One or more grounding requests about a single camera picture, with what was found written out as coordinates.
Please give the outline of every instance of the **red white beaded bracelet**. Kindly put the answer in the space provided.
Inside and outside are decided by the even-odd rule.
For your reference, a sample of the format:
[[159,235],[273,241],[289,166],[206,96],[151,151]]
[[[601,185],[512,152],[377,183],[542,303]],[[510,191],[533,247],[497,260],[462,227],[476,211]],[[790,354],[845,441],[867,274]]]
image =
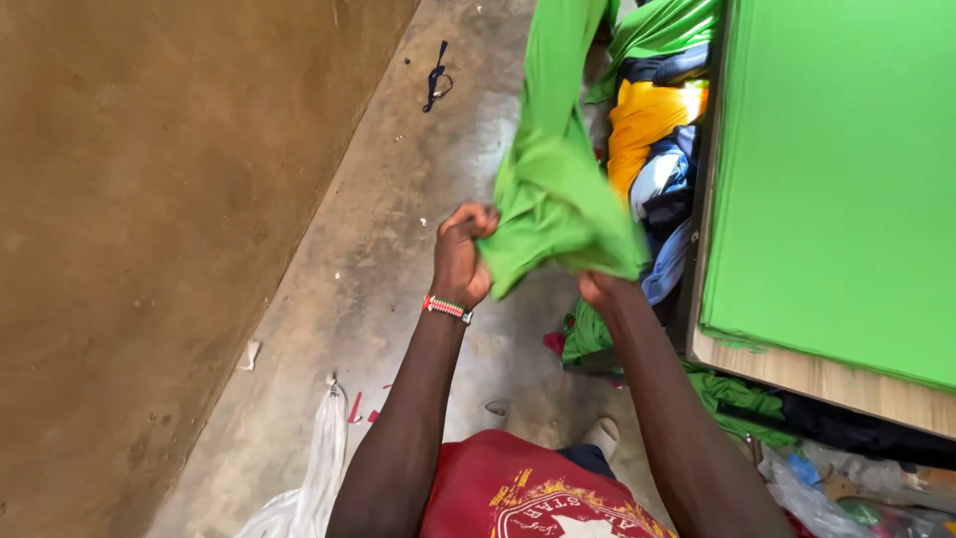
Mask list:
[[465,322],[465,325],[471,325],[471,314],[473,310],[466,312],[463,306],[439,299],[434,295],[431,297],[428,297],[427,295],[424,296],[422,310],[427,310],[429,312],[432,310],[438,310],[439,312],[444,312],[445,314],[450,314],[458,318],[459,320]]

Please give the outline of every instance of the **green paper sheet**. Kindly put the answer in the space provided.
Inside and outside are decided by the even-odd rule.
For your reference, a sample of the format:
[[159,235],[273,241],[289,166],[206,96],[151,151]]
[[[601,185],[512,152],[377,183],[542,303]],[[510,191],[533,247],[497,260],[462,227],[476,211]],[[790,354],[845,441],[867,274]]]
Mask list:
[[588,90],[586,101],[614,96],[625,58],[670,55],[709,42],[719,6],[720,0],[653,0],[624,15],[607,48],[611,66]]
[[734,0],[705,330],[956,388],[953,21]]
[[548,0],[534,10],[521,118],[498,169],[498,230],[480,239],[501,299],[548,258],[569,271],[635,280],[648,261],[627,208],[598,168],[578,96],[584,58],[607,0]]

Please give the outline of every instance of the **black string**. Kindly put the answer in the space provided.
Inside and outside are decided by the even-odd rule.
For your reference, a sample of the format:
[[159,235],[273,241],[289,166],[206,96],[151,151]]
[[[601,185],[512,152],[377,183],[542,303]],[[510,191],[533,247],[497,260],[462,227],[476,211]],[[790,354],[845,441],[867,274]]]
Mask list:
[[[442,49],[438,52],[438,63],[435,65],[435,69],[432,69],[431,73],[428,74],[428,104],[422,107],[422,112],[430,112],[431,106],[435,104],[435,101],[444,97],[445,94],[451,91],[451,88],[455,86],[455,83],[451,80],[451,77],[445,74],[445,66],[442,65],[442,56],[445,55],[445,49],[447,47],[448,42],[443,40]],[[435,87],[438,85],[439,77],[447,78],[448,82],[451,84],[451,86],[444,92],[435,91]]]

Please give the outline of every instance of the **dirty floor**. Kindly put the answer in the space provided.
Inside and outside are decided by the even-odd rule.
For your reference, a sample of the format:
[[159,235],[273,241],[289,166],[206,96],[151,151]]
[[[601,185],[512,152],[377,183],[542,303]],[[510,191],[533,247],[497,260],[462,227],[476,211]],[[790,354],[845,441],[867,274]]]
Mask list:
[[[350,402],[362,392],[361,415],[381,408],[382,386],[398,370],[428,289],[436,226],[464,200],[492,199],[518,116],[533,7],[422,0],[255,331],[263,343],[255,370],[232,375],[148,536],[231,536],[272,496],[301,485],[328,372],[337,372]],[[424,114],[443,39],[454,88]],[[627,391],[565,373],[541,345],[575,300],[573,278],[549,266],[503,302],[479,306],[452,383],[445,440],[477,432],[481,404],[495,396],[513,402],[510,432],[548,448],[611,416],[621,433],[612,469],[673,528]],[[368,428],[349,426],[348,457]]]

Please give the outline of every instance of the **red fabric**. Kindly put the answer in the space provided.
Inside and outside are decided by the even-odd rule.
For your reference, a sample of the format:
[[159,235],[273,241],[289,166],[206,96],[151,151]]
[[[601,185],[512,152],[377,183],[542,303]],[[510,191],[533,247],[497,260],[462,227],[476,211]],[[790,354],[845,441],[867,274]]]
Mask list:
[[677,538],[624,484],[499,430],[445,443],[422,536]]
[[558,355],[564,352],[564,342],[567,340],[567,337],[560,332],[549,332],[544,335],[544,347],[554,351]]

